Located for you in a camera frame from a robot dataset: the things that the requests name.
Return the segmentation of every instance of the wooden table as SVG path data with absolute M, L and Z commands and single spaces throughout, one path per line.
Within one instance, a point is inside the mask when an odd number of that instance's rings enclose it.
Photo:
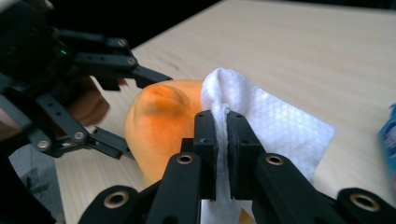
M 396 206 L 378 131 L 396 101 L 396 14 L 272 1 L 223 1 L 133 49 L 140 64 L 174 79 L 239 71 L 265 91 L 330 123 L 336 134 L 313 178 L 319 191 L 367 189 Z M 139 93 L 133 80 L 104 92 L 101 127 L 123 136 Z M 134 161 L 94 150 L 65 154 L 56 168 L 68 224 L 114 185 L 143 189 Z

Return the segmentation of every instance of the white tissue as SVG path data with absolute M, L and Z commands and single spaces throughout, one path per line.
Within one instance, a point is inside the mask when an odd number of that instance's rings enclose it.
M 219 144 L 217 199 L 202 201 L 202 224 L 237 223 L 241 208 L 252 215 L 251 201 L 230 198 L 226 160 L 226 116 L 230 110 L 247 118 L 267 152 L 289 158 L 308 180 L 335 131 L 331 125 L 283 102 L 231 69 L 218 68 L 206 77 L 201 101 L 203 110 L 210 109 L 213 114 Z

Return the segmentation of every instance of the blue package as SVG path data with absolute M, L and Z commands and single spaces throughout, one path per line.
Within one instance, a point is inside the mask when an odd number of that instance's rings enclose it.
M 379 131 L 379 137 L 389 167 L 390 183 L 396 192 L 396 104 L 390 108 L 389 120 Z

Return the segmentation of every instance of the white cloth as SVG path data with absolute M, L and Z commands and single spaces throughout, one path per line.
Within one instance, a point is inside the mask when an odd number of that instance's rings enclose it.
M 202 201 L 202 224 L 237 223 L 241 208 L 251 215 L 251 201 L 230 198 L 227 169 L 226 116 L 230 110 L 247 118 L 265 151 L 289 158 L 310 180 L 335 129 L 262 90 L 244 75 L 218 68 L 204 80 L 203 110 L 210 109 L 216 125 L 219 156 L 214 202 Z

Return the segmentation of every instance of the textured fabric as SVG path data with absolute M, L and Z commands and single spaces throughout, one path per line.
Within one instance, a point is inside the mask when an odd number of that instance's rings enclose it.
M 240 209 L 251 215 L 251 201 L 230 198 L 226 117 L 230 110 L 247 118 L 267 152 L 289 158 L 310 180 L 330 144 L 331 125 L 262 90 L 244 75 L 226 68 L 210 73 L 201 92 L 203 110 L 210 109 L 219 143 L 216 197 L 202 201 L 201 223 L 237 223 Z

